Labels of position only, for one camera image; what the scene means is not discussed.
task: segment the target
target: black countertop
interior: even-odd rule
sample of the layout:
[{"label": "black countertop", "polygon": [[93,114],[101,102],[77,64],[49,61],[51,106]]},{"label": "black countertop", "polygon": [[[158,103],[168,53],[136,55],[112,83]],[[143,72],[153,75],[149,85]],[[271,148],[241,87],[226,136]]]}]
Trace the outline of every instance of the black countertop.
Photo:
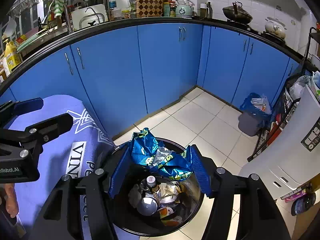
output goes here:
[{"label": "black countertop", "polygon": [[30,57],[28,57],[25,61],[23,61],[17,69],[15,69],[10,76],[1,84],[0,86],[0,96],[10,87],[10,85],[17,80],[23,73],[25,73],[28,69],[34,66],[36,63],[41,61],[42,59],[46,58],[47,56],[51,55],[52,53],[62,49],[68,45],[71,45],[77,41],[81,41],[88,37],[116,30],[131,26],[137,25],[145,25],[145,24],[155,24],[155,23],[191,23],[191,24],[203,24],[209,26],[215,26],[219,28],[228,29],[234,32],[238,32],[249,37],[252,37],[256,40],[262,41],[279,51],[283,52],[284,54],[288,55],[293,60],[300,62],[303,56],[296,52],[295,50],[291,49],[290,47],[284,45],[278,45],[263,36],[257,34],[256,32],[250,32],[248,30],[244,30],[241,28],[237,28],[232,26],[229,22],[215,20],[215,19],[207,19],[207,20],[197,20],[197,19],[187,19],[187,18],[176,18],[176,17],[149,17],[149,18],[137,18],[137,19],[125,19],[113,22],[106,22],[103,24],[99,24],[93,27],[85,28],[79,30],[77,32],[71,33],[70,35],[66,35],[55,42],[51,42],[47,46],[40,48]]}]

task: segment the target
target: chrome faucet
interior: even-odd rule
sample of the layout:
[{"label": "chrome faucet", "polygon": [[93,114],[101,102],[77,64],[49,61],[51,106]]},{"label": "chrome faucet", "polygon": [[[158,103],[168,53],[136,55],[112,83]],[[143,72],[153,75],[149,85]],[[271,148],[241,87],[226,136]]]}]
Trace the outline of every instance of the chrome faucet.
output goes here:
[{"label": "chrome faucet", "polygon": [[[48,8],[48,12],[47,12],[46,16],[44,17],[43,21],[41,22],[41,25],[47,25],[48,24],[49,14],[51,13],[51,7],[54,4],[54,1],[55,0],[53,0],[50,3],[49,8]],[[68,8],[67,8],[67,5],[65,3],[63,3],[63,8],[64,8],[64,13],[66,15],[66,23],[67,23],[68,31],[69,31],[69,33],[73,33],[74,30],[71,27],[70,18],[69,18],[69,14],[68,14]]]},{"label": "chrome faucet", "polygon": [[86,13],[88,9],[91,9],[93,11],[94,15],[98,18],[98,22],[100,24],[101,22],[100,22],[99,16],[97,15],[97,13],[94,11],[92,7],[88,7],[84,12]]}]

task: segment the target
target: small trash bin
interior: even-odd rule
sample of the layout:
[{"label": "small trash bin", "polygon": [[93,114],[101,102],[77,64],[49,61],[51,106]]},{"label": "small trash bin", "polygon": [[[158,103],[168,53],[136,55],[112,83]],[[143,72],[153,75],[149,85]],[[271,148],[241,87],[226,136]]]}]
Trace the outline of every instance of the small trash bin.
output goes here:
[{"label": "small trash bin", "polygon": [[[261,98],[265,103],[265,111],[252,104],[252,99]],[[239,116],[238,128],[249,136],[255,136],[260,128],[264,127],[271,118],[271,109],[267,97],[250,93],[240,106],[243,113]]]},{"label": "small trash bin", "polygon": [[[175,151],[177,154],[181,154],[185,150],[184,147],[170,140],[163,138],[156,139],[158,141],[163,141],[166,148]],[[145,167],[131,162],[129,168],[127,169],[119,193],[113,197],[111,205],[108,208],[111,218],[113,218],[113,223],[122,230],[138,236],[164,236],[179,230],[194,218],[200,209],[204,194],[200,190],[200,186],[196,180],[195,174],[192,174],[186,181],[188,181],[188,183],[190,183],[190,187],[193,188],[192,194],[193,199],[196,198],[196,203],[194,201],[191,203],[189,199],[190,196],[185,194],[183,199],[180,200],[181,203],[178,204],[174,215],[168,216],[168,219],[179,219],[180,223],[178,225],[164,225],[160,219],[159,212],[156,212],[151,216],[141,215],[136,208],[131,206],[128,201],[128,194],[133,186],[140,183],[141,180],[150,175],[155,176],[159,182],[162,182],[161,178],[159,178],[161,177],[160,175],[157,175],[156,173],[150,173],[150,171],[145,169]],[[182,206],[179,207],[179,205],[182,205],[182,202],[186,206],[190,205],[189,208],[186,209]]]}]

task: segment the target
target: kettle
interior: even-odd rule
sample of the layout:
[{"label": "kettle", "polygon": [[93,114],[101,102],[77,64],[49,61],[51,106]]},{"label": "kettle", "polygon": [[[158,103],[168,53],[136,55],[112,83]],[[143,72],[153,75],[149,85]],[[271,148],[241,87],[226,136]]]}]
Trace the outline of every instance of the kettle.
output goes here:
[{"label": "kettle", "polygon": [[190,0],[186,0],[186,1],[189,1],[191,3],[191,5],[180,4],[178,2],[178,5],[176,7],[176,17],[191,19],[191,16],[193,13],[193,6],[195,4]]}]

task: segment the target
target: silver bolt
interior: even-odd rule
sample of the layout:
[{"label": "silver bolt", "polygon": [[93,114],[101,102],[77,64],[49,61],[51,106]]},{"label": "silver bolt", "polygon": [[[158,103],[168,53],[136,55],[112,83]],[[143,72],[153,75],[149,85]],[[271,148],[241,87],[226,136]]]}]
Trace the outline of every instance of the silver bolt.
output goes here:
[{"label": "silver bolt", "polygon": [[24,150],[22,150],[22,151],[20,152],[19,155],[20,155],[21,158],[24,158],[24,157],[27,157],[28,154],[29,154],[29,151],[26,150],[26,149],[24,149]]},{"label": "silver bolt", "polygon": [[226,170],[222,167],[217,168],[217,173],[219,174],[224,174],[226,172]]},{"label": "silver bolt", "polygon": [[68,174],[61,176],[61,180],[63,180],[63,181],[67,181],[69,178],[70,178],[70,175],[68,175]]},{"label": "silver bolt", "polygon": [[36,131],[37,131],[36,128],[32,128],[32,129],[30,129],[29,133],[35,133]]},{"label": "silver bolt", "polygon": [[259,179],[259,176],[255,173],[251,174],[251,179],[253,180],[258,180]]},{"label": "silver bolt", "polygon": [[94,171],[94,173],[97,174],[97,175],[101,175],[102,173],[104,173],[104,170],[103,169],[96,169]]}]

